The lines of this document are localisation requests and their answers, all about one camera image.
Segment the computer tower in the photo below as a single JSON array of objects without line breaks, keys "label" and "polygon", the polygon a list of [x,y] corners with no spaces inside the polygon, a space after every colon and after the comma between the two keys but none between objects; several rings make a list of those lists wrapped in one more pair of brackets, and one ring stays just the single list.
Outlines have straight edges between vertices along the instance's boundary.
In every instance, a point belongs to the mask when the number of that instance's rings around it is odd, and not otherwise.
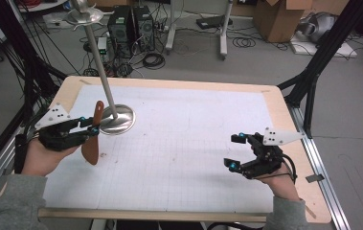
[{"label": "computer tower", "polygon": [[154,21],[148,6],[133,7],[133,14],[140,51],[154,51]]},{"label": "computer tower", "polygon": [[107,22],[112,47],[116,58],[131,58],[131,48],[135,41],[135,30],[131,7],[118,5],[113,7],[113,13]]}]

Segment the wooden table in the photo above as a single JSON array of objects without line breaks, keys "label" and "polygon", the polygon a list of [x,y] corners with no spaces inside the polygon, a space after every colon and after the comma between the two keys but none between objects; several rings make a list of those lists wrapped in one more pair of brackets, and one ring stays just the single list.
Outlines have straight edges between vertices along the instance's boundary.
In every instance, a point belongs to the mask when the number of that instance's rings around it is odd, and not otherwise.
[{"label": "wooden table", "polygon": [[[159,87],[174,89],[206,89],[231,92],[262,93],[274,128],[296,131],[292,118],[285,105],[280,89],[270,85],[231,84],[175,80],[135,80],[108,79],[114,86]],[[69,77],[57,92],[52,105],[60,103],[70,111],[76,101],[80,89],[86,84],[102,84],[99,78]],[[306,152],[300,141],[282,146],[284,152],[289,152],[297,167],[299,175],[296,187],[300,197],[306,201],[306,218],[309,222],[327,223],[331,217],[329,209],[317,182],[308,183],[306,176],[312,175]],[[146,211],[115,211],[89,209],[43,208],[39,210],[40,217],[59,218],[92,218],[92,219],[160,219],[160,220],[191,220],[191,221],[265,221],[265,216],[226,213],[186,213],[186,212],[150,212]]]}]

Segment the floor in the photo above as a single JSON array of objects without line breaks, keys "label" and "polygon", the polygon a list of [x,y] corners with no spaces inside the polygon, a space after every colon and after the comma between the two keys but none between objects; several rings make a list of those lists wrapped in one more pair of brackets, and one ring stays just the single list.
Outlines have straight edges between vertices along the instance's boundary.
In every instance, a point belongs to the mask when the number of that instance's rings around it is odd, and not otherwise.
[{"label": "floor", "polygon": [[[197,15],[183,13],[177,26],[198,29]],[[234,17],[232,29],[252,27],[250,18]],[[101,35],[105,29],[95,34]],[[80,39],[84,30],[50,30],[49,37],[76,69],[83,71],[88,59]],[[255,29],[239,31],[255,33]],[[44,34],[45,49],[52,64],[64,73],[74,73],[61,53]],[[301,73],[310,56],[294,55],[291,48],[278,49],[256,40],[250,48],[239,48],[228,39],[228,56],[219,56],[219,38],[212,34],[179,31],[174,50],[165,56],[160,70],[139,69],[131,78],[178,81],[213,81],[276,85]],[[349,41],[357,58],[335,57],[318,81],[312,134],[329,179],[352,229],[363,229],[363,39]],[[22,104],[22,93],[7,61],[0,62],[0,132]],[[88,229],[88,219],[44,219],[51,230]],[[333,224],[312,224],[313,229],[334,229]]]}]

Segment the human hand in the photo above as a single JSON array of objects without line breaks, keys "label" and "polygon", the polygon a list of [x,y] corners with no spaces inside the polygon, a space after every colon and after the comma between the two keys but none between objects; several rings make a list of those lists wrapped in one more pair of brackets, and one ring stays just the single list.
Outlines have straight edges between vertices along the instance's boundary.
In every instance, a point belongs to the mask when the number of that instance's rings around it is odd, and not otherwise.
[{"label": "human hand", "polygon": [[280,198],[299,201],[297,189],[295,188],[294,181],[292,181],[290,171],[285,163],[282,163],[276,171],[256,177],[264,184],[267,184],[274,196]]},{"label": "human hand", "polygon": [[33,139],[28,146],[25,165],[21,174],[45,176],[51,173],[66,156],[72,154],[78,147],[63,151],[46,149],[38,138]]}]

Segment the cardboard box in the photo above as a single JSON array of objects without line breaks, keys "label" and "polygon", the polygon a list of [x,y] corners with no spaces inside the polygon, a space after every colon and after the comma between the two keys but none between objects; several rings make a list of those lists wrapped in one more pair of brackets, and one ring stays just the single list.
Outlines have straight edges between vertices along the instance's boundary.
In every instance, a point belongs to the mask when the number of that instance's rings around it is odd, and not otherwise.
[{"label": "cardboard box", "polygon": [[234,0],[231,15],[253,16],[255,14],[255,8],[256,8],[256,6],[239,5],[238,0]]},{"label": "cardboard box", "polygon": [[288,42],[312,0],[259,0],[253,21],[269,42]]},{"label": "cardboard box", "polygon": [[89,6],[97,4],[98,9],[103,12],[112,12],[115,5],[133,5],[133,0],[88,0]]},{"label": "cardboard box", "polygon": [[313,0],[312,8],[305,11],[305,16],[309,15],[311,12],[329,12],[340,15],[348,3],[349,0]]}]

